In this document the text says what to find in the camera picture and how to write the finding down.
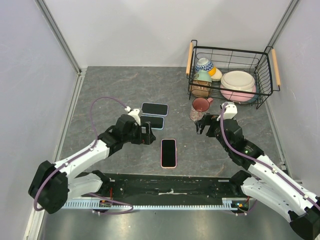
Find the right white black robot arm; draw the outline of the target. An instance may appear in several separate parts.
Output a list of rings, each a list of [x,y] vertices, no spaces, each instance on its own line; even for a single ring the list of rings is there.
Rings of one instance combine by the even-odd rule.
[[[320,197],[281,170],[257,145],[245,139],[235,119],[220,120],[206,114],[195,122],[201,134],[216,138],[231,160],[243,169],[231,178],[229,191],[235,197],[253,197],[285,218],[304,240],[320,234]]]

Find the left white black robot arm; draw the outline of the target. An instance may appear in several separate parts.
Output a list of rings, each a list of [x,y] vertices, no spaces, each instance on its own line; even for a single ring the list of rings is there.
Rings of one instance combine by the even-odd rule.
[[[93,164],[104,160],[123,148],[126,143],[150,145],[156,137],[151,123],[139,122],[138,116],[123,114],[116,124],[97,135],[92,143],[77,153],[51,163],[42,162],[33,177],[28,194],[33,198],[35,211],[56,213],[71,199],[95,193],[106,196],[110,185],[102,173],[96,171],[79,175]]]

